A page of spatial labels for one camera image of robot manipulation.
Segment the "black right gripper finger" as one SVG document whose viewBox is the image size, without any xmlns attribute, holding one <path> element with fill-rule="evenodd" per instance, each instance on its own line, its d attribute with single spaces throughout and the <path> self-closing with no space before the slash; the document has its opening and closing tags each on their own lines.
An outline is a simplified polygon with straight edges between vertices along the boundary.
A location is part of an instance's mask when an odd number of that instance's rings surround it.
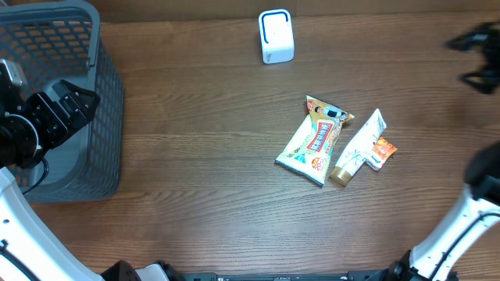
<svg viewBox="0 0 500 281">
<path fill-rule="evenodd" d="M 499 87 L 499 72 L 495 70 L 465 73 L 459 79 L 481 94 L 492 94 Z"/>
<path fill-rule="evenodd" d="M 482 51 L 487 40 L 487 30 L 471 30 L 446 41 L 445 47 L 459 52 Z"/>
</svg>

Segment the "small orange packet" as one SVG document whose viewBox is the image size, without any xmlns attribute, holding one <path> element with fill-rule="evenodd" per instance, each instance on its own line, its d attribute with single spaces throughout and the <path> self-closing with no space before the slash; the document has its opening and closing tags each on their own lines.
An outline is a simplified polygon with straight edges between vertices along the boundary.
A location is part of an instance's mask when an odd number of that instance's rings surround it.
<svg viewBox="0 0 500 281">
<path fill-rule="evenodd" d="M 385 138 L 380 137 L 373 146 L 372 150 L 368 153 L 366 163 L 375 171 L 379 171 L 385 162 L 397 151 L 398 149 L 388 142 Z"/>
</svg>

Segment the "white bamboo print tube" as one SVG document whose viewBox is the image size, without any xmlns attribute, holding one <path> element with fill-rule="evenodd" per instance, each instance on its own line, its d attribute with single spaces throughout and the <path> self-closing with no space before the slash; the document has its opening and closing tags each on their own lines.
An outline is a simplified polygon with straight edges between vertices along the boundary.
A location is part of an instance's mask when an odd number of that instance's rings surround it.
<svg viewBox="0 0 500 281">
<path fill-rule="evenodd" d="M 387 124 L 377 108 L 348 142 L 338 158 L 330 178 L 342 187 L 346 187 L 368 159 L 370 152 L 386 128 Z"/>
</svg>

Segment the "yellow snack bag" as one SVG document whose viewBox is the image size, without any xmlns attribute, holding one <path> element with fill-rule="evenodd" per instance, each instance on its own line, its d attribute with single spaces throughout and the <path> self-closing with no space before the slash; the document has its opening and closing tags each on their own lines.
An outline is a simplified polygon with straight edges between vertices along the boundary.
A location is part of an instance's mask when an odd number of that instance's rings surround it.
<svg viewBox="0 0 500 281">
<path fill-rule="evenodd" d="M 341 129 L 355 116 L 309 95 L 306 108 L 307 116 L 275 162 L 323 186 Z"/>
</svg>

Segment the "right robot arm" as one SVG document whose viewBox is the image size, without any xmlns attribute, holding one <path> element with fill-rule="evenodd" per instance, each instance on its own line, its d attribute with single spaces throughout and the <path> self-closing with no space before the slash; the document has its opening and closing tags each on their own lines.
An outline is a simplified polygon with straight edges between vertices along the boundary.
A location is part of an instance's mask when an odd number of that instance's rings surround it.
<svg viewBox="0 0 500 281">
<path fill-rule="evenodd" d="M 460 52 L 478 50 L 485 64 L 460 80 L 481 94 L 499 89 L 499 22 L 482 23 L 445 43 Z M 368 280 L 457 280 L 451 270 L 492 226 L 499 224 L 499 143 L 478 151 L 463 176 L 464 188 L 453 208 L 429 236 L 387 269 Z"/>
</svg>

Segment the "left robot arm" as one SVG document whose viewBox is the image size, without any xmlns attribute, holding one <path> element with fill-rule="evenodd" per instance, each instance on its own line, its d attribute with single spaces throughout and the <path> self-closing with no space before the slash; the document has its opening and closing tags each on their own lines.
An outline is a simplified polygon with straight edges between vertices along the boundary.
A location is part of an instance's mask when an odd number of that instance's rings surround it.
<svg viewBox="0 0 500 281">
<path fill-rule="evenodd" d="M 164 267 L 153 263 L 134 269 L 125 261 L 95 273 L 78 261 L 28 204 L 11 165 L 49 166 L 45 155 L 95 117 L 100 97 L 66 80 L 45 92 L 20 97 L 26 81 L 14 62 L 1 61 L 1 278 L 3 280 L 167 280 Z"/>
</svg>

